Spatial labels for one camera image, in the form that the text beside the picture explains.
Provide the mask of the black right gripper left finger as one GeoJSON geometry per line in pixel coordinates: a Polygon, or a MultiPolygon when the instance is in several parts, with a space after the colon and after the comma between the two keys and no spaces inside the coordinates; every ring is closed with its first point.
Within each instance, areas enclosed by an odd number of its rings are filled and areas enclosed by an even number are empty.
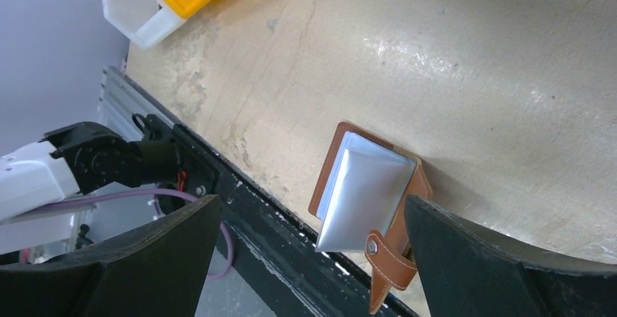
{"type": "Polygon", "coordinates": [[[3,316],[193,316],[220,226],[205,196],[99,244],[1,267],[3,316]]]}

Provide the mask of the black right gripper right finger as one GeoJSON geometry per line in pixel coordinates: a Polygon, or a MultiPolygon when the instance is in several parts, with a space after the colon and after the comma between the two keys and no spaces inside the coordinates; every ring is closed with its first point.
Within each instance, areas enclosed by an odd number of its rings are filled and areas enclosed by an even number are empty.
{"type": "Polygon", "coordinates": [[[491,230],[418,196],[405,202],[432,316],[615,316],[616,266],[491,230]]]}

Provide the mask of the brown leather card holder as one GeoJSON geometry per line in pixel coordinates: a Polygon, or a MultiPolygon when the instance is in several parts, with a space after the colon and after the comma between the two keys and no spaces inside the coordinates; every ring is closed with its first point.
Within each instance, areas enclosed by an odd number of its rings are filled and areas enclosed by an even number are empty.
{"type": "Polygon", "coordinates": [[[408,196],[432,199],[422,160],[348,121],[340,122],[308,206],[320,220],[316,252],[363,253],[371,267],[369,312],[418,272],[405,224],[408,196]]]}

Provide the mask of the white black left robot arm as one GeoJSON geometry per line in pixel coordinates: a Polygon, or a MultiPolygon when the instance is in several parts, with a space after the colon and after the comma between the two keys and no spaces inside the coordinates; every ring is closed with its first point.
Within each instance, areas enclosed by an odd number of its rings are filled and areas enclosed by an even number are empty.
{"type": "Polygon", "coordinates": [[[175,143],[127,141],[99,123],[72,124],[1,157],[1,219],[114,182],[137,188],[168,181],[180,165],[175,143]]]}

